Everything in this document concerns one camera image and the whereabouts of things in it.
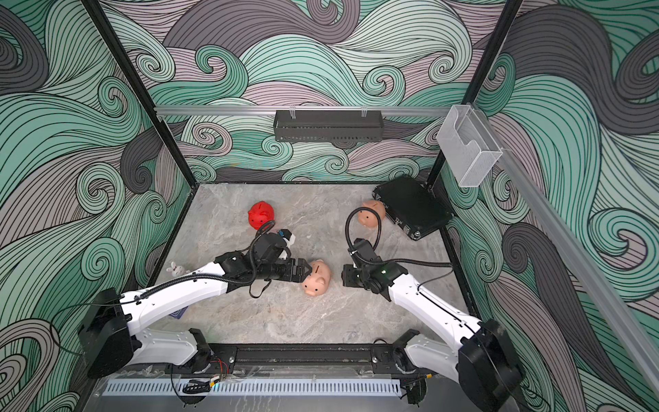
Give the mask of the pink piggy bank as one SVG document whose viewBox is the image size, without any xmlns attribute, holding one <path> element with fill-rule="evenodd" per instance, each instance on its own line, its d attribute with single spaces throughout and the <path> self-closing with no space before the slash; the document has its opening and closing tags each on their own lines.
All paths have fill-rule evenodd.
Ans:
<svg viewBox="0 0 659 412">
<path fill-rule="evenodd" d="M 332 278 L 331 268 L 323 260 L 312 262 L 312 273 L 302 283 L 306 295 L 318 297 L 327 292 Z"/>
<path fill-rule="evenodd" d="M 358 213 L 358 221 L 366 228 L 377 228 L 378 219 L 383 220 L 386 217 L 384 204 L 378 200 L 365 201 L 361 206 L 367 210 L 364 209 Z"/>
</svg>

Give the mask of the red piggy bank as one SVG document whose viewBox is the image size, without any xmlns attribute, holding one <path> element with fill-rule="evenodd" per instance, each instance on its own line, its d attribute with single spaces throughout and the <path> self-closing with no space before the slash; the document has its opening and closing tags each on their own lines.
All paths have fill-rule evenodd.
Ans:
<svg viewBox="0 0 659 412">
<path fill-rule="evenodd" d="M 248 211 L 248 222 L 255 230 L 259 230 L 265 223 L 274 221 L 274 219 L 273 207 L 264 201 L 255 203 Z"/>
</svg>

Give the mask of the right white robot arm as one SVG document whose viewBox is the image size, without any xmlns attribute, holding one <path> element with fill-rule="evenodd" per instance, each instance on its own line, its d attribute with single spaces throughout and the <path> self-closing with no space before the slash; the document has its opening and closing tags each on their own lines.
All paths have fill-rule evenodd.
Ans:
<svg viewBox="0 0 659 412">
<path fill-rule="evenodd" d="M 494 319 L 482 321 L 439 298 L 398 262 L 376 255 L 368 240 L 348 243 L 353 264 L 344 267 L 345 287 L 381 295 L 420 319 L 439 338 L 420 334 L 403 344 L 413 369 L 427 369 L 458 383 L 481 411 L 500 411 L 513 398 L 524 372 L 508 331 Z"/>
</svg>

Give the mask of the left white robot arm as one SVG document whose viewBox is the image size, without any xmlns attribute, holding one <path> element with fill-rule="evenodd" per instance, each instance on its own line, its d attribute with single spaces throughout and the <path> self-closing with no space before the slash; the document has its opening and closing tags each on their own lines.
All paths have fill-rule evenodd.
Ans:
<svg viewBox="0 0 659 412">
<path fill-rule="evenodd" d="M 197 329 L 151 330 L 151 325 L 191 305 L 246 288 L 257 280 L 303 283 L 312 265 L 295 259 L 290 240 L 266 233 L 245 251 L 226 252 L 171 281 L 136 291 L 105 289 L 94 297 L 78 328 L 86 374 L 100 379 L 129 365 L 168 363 L 192 372 L 207 368 L 212 350 Z"/>
</svg>

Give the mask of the black case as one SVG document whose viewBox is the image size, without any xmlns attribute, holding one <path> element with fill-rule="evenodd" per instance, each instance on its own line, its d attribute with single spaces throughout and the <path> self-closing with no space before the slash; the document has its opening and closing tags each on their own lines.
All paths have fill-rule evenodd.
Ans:
<svg viewBox="0 0 659 412">
<path fill-rule="evenodd" d="M 386 216 L 414 241 L 440 230 L 451 219 L 450 208 L 410 176 L 376 186 L 372 197 L 384 204 Z"/>
</svg>

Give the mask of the pink white bunny toy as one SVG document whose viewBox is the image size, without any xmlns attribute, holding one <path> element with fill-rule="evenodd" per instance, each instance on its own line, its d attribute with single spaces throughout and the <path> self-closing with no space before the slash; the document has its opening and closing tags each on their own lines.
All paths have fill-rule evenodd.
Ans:
<svg viewBox="0 0 659 412">
<path fill-rule="evenodd" d="M 175 262 L 171 262 L 166 267 L 166 273 L 168 273 L 172 277 L 178 277 L 178 276 L 188 275 L 190 271 L 187 271 L 185 267 L 180 266 Z"/>
</svg>

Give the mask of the blue card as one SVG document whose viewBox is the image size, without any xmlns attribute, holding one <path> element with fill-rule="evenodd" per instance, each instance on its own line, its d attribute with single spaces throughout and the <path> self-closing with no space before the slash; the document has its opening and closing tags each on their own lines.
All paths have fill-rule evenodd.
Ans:
<svg viewBox="0 0 659 412">
<path fill-rule="evenodd" d="M 170 313 L 169 316 L 174 319 L 181 319 L 184 316 L 187 309 L 188 307 L 183 307 L 180 310 Z"/>
</svg>

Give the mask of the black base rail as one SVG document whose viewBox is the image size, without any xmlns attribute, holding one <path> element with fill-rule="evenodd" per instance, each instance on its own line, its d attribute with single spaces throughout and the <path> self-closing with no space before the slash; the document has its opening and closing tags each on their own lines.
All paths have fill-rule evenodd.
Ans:
<svg viewBox="0 0 659 412">
<path fill-rule="evenodd" d="M 175 374 L 240 374 L 258 367 L 351 367 L 374 374 L 417 375 L 433 372 L 446 377 L 459 371 L 461 356 L 443 343 L 211 343 L 201 355 L 175 366 L 171 360 L 146 360 Z"/>
</svg>

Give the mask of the black wall tray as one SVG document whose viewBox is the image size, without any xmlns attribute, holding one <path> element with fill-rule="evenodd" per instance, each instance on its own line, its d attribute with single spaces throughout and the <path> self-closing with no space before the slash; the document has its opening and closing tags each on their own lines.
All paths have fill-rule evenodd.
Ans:
<svg viewBox="0 0 659 412">
<path fill-rule="evenodd" d="M 281 110 L 273 128 L 279 142 L 379 142 L 384 118 L 380 111 Z"/>
</svg>

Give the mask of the clear acrylic wall holder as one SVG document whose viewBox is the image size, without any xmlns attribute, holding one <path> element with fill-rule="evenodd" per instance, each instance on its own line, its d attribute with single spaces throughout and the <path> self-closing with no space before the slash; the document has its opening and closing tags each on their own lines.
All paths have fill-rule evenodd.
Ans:
<svg viewBox="0 0 659 412">
<path fill-rule="evenodd" d="M 437 135 L 459 187 L 478 187 L 502 156 L 487 116 L 471 105 L 454 105 Z"/>
</svg>

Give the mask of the aluminium right rail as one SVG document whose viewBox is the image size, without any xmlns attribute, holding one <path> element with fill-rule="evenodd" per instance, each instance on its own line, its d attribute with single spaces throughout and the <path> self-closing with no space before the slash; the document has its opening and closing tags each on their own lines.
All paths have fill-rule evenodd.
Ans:
<svg viewBox="0 0 659 412">
<path fill-rule="evenodd" d="M 525 163 L 502 138 L 490 118 L 474 106 L 476 117 L 501 152 L 499 163 L 511 177 L 545 233 L 552 240 L 567 269 L 577 276 L 585 292 L 597 306 L 612 332 L 625 348 L 638 371 L 654 394 L 658 393 L 658 348 L 626 303 L 610 285 L 596 261 L 571 232 L 559 213 L 547 200 L 546 190 L 539 188 L 528 174 Z"/>
</svg>

